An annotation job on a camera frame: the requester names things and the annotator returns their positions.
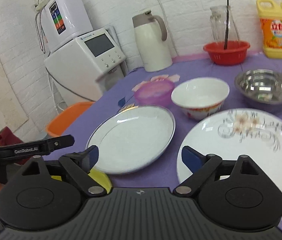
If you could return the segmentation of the yellow plastic plate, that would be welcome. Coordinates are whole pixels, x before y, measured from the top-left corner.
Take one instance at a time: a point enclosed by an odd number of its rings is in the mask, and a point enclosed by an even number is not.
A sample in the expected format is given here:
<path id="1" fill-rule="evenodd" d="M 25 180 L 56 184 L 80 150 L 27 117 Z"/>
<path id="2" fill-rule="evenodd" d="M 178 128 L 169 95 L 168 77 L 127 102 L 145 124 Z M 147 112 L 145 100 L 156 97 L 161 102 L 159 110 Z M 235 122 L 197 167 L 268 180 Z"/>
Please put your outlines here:
<path id="1" fill-rule="evenodd" d="M 89 197 L 104 196 L 112 189 L 108 176 L 94 168 L 89 172 L 79 168 L 74 177 L 62 167 L 49 167 L 48 171 L 53 179 L 68 183 Z"/>

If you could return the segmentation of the white plate silver rim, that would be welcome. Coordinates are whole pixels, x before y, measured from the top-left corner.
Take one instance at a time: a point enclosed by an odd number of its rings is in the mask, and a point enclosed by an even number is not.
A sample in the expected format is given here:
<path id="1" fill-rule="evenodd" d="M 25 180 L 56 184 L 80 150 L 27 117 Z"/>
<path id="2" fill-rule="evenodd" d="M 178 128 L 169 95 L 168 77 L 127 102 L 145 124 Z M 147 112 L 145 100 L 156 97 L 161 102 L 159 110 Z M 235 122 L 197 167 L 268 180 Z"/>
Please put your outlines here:
<path id="1" fill-rule="evenodd" d="M 100 124 L 86 148 L 97 146 L 97 170 L 114 175 L 132 173 L 149 166 L 164 153 L 175 128 L 175 117 L 167 108 L 134 106 Z"/>

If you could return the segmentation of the white bowl red pattern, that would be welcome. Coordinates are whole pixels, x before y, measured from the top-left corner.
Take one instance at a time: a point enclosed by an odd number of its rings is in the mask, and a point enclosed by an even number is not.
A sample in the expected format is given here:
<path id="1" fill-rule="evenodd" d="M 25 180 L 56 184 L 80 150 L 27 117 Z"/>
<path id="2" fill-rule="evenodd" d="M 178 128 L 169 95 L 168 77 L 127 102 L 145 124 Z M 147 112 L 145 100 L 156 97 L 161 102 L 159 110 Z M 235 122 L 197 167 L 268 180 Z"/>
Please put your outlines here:
<path id="1" fill-rule="evenodd" d="M 200 77 L 178 85 L 171 94 L 172 102 L 191 119 L 201 121 L 217 113 L 229 96 L 228 83 L 213 77 Z"/>

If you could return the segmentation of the white floral ceramic plate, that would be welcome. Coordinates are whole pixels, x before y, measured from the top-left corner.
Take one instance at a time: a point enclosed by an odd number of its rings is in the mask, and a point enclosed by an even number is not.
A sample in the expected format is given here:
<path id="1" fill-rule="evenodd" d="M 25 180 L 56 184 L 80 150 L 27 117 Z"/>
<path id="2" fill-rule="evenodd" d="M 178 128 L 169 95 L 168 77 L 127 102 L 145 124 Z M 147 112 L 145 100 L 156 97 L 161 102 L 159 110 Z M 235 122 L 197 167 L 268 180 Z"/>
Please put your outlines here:
<path id="1" fill-rule="evenodd" d="M 216 113 L 190 130 L 185 146 L 224 160 L 248 155 L 282 192 L 282 120 L 270 113 L 246 108 Z"/>

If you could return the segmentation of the purple plastic bowl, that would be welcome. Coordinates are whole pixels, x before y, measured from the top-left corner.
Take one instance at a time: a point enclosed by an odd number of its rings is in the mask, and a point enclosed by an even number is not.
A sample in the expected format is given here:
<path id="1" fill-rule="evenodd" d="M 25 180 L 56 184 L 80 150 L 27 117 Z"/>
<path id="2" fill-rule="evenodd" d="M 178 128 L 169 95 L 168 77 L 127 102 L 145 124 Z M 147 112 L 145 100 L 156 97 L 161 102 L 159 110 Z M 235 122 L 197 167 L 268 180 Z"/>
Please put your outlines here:
<path id="1" fill-rule="evenodd" d="M 156 105 L 168 107 L 175 84 L 170 80 L 148 82 L 134 92 L 135 101 L 139 105 Z"/>

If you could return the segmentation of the stainless steel bowl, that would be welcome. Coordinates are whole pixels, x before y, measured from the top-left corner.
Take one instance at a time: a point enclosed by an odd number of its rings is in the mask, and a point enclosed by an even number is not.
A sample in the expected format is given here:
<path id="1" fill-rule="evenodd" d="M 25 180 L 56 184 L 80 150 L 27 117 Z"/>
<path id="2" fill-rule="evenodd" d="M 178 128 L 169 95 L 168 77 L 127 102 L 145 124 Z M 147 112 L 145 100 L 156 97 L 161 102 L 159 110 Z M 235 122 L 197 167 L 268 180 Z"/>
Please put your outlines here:
<path id="1" fill-rule="evenodd" d="M 251 107 L 270 113 L 282 110 L 282 73 L 269 69 L 241 72 L 234 86 Z"/>

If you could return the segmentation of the orange plastic stool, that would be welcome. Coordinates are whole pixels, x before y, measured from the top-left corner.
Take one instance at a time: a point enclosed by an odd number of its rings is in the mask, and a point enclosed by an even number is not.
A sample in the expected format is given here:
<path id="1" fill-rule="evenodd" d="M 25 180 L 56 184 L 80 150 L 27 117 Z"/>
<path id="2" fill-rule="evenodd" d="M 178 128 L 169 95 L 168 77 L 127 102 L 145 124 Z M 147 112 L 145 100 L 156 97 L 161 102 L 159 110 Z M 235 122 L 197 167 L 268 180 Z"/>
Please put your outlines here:
<path id="1" fill-rule="evenodd" d="M 62 113 L 56 116 L 47 126 L 46 132 L 51 137 L 59 137 L 62 133 L 94 102 L 78 102 L 67 107 Z"/>

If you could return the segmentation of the white water dispenser machine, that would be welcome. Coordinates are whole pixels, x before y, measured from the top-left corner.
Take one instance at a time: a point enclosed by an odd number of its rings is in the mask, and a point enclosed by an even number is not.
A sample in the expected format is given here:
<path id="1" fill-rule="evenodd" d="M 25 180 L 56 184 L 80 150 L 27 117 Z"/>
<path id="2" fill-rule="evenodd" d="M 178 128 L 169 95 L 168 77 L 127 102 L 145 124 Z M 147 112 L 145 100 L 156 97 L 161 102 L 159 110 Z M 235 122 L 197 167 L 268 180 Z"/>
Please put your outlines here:
<path id="1" fill-rule="evenodd" d="M 49 76 L 67 106 L 98 101 L 124 74 L 126 56 L 105 28 L 81 35 L 45 59 Z"/>

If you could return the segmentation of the purple floral tablecloth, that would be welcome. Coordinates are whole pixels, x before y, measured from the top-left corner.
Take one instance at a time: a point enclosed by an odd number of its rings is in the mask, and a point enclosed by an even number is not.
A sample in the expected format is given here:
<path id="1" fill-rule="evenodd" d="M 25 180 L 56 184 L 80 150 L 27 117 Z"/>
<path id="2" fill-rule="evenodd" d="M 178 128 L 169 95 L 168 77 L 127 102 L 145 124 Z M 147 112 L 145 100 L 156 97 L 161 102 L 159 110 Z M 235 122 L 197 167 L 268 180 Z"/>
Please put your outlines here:
<path id="1" fill-rule="evenodd" d="M 258 54 L 247 57 L 241 65 L 230 67 L 215 65 L 210 59 L 199 59 L 175 63 L 171 67 L 159 72 L 148 73 L 143 68 L 133 70 L 65 130 L 65 134 L 70 134 L 74 137 L 74 145 L 53 152 L 46 159 L 59 159 L 63 154 L 84 150 L 89 137 L 103 121 L 115 115 L 122 106 L 135 102 L 132 89 L 142 81 L 149 81 L 154 76 L 173 76 L 175 74 L 180 76 L 180 82 L 197 77 L 216 77 L 226 81 L 230 86 L 230 94 L 223 105 L 223 109 L 244 108 L 246 103 L 242 95 L 236 90 L 234 79 L 240 72 L 253 69 L 270 69 L 282 72 L 282 60 L 269 59 L 262 54 Z M 176 172 L 178 149 L 184 137 L 197 122 L 187 118 L 173 104 L 169 106 L 169 109 L 176 120 L 175 135 L 169 147 L 152 165 L 135 173 L 111 176 L 110 180 L 114 186 L 173 188 L 178 184 Z"/>

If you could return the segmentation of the red plastic basket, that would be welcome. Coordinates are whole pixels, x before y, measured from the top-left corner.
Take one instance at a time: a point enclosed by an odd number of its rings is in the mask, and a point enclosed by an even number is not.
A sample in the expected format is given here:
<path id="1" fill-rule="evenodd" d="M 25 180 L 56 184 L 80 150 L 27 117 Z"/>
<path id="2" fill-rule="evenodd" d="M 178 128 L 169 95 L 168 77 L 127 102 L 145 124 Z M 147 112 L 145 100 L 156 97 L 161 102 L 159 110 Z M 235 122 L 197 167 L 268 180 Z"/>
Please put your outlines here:
<path id="1" fill-rule="evenodd" d="M 203 50 L 208 53 L 210 59 L 220 66 L 234 66 L 245 61 L 247 51 L 250 48 L 247 41 L 212 42 L 203 46 Z"/>

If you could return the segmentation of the white water purifier unit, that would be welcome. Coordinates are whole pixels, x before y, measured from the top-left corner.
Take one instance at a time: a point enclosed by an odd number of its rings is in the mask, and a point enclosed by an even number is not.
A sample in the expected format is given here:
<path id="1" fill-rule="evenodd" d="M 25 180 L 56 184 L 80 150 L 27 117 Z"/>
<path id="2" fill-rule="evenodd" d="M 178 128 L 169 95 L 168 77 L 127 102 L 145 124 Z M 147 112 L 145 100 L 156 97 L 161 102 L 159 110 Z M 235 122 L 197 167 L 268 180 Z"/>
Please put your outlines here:
<path id="1" fill-rule="evenodd" d="M 93 31 L 82 0 L 50 0 L 35 16 L 35 28 L 43 53 Z"/>

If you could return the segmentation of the white thermos jug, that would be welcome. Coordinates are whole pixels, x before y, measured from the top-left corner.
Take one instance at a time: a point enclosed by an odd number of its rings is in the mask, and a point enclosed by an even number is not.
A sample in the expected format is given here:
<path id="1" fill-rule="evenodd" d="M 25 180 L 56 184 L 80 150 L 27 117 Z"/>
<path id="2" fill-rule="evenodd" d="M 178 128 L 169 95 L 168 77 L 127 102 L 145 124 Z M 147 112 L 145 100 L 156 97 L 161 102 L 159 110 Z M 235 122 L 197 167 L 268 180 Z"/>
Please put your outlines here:
<path id="1" fill-rule="evenodd" d="M 136 45 L 147 72 L 157 72 L 172 65 L 168 32 L 163 19 L 151 10 L 133 16 Z"/>

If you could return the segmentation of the clear glass pitcher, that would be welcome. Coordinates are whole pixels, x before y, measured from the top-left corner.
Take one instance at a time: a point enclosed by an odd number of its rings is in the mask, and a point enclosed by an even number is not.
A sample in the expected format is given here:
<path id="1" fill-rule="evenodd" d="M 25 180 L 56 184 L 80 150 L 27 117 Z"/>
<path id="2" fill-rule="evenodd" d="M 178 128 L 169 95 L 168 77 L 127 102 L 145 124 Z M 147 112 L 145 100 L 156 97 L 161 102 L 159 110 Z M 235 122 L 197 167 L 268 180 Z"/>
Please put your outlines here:
<path id="1" fill-rule="evenodd" d="M 226 6 L 218 5 L 210 7 L 210 25 L 212 28 L 213 38 L 215 42 L 225 41 L 225 31 L 226 31 Z M 237 26 L 234 22 L 231 6 L 229 6 L 229 35 L 228 41 L 240 41 L 239 32 Z"/>

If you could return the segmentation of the yellow dish soap bottle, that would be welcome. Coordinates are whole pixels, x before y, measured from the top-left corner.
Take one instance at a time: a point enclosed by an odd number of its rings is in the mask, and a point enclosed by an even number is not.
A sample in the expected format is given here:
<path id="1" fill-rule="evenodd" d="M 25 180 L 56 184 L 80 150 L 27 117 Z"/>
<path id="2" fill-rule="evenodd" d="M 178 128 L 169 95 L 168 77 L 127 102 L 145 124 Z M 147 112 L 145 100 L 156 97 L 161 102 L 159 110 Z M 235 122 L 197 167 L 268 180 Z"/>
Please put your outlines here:
<path id="1" fill-rule="evenodd" d="M 271 59 L 282 59 L 282 0 L 256 1 L 263 36 L 262 49 Z"/>

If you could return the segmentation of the black straw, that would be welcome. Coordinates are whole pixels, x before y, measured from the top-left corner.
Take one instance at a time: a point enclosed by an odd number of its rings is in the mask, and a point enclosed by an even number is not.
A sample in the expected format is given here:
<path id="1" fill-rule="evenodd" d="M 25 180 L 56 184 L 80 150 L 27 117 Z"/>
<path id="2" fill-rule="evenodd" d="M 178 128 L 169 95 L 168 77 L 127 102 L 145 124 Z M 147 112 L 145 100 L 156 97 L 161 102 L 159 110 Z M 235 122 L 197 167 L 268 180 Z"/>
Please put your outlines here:
<path id="1" fill-rule="evenodd" d="M 225 41 L 224 41 L 224 50 L 227 50 L 228 47 L 228 35 L 229 35 L 229 0 L 227 0 L 226 6 L 226 31 L 225 31 Z"/>

